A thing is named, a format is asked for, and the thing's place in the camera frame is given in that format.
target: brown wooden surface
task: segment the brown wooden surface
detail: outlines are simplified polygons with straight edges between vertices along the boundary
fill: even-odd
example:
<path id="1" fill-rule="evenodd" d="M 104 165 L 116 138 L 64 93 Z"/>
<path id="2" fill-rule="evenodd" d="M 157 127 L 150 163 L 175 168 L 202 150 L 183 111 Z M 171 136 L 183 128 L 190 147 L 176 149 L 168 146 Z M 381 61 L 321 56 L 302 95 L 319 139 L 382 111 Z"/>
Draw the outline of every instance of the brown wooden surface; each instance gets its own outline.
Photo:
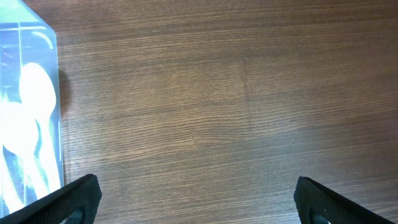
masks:
<path id="1" fill-rule="evenodd" d="M 298 223 L 300 175 L 398 222 L 396 0 L 31 0 L 96 223 Z"/>

